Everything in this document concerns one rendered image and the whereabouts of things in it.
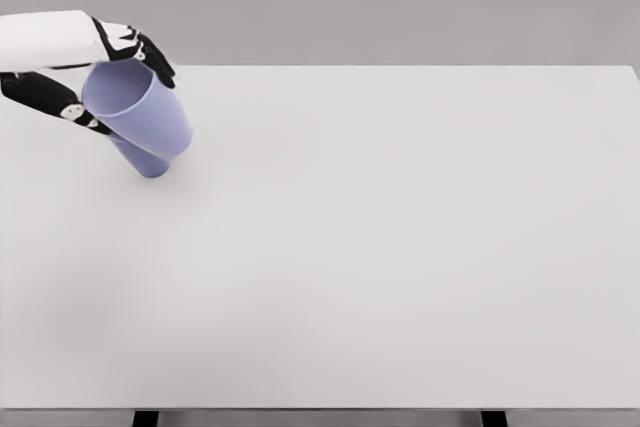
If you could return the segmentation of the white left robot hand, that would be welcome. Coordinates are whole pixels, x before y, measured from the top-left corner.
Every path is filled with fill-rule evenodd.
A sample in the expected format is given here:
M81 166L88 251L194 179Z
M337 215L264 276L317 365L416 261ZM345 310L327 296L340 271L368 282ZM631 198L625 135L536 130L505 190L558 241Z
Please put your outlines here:
M167 57L130 24L77 9L0 15L0 95L89 131L112 134L73 90L43 72L131 59L152 70L165 87L175 87L176 72Z

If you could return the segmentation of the lavender plastic cup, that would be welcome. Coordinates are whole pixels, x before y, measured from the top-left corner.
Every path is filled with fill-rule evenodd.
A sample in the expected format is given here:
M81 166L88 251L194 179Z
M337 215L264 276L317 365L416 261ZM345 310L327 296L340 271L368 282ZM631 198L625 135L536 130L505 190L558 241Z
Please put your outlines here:
M143 177L157 178L170 168L171 163L168 160L137 147L115 133L111 133L107 138L127 163Z
M179 156L192 143L193 127L179 97L136 59L95 65L82 101L100 122L155 156Z

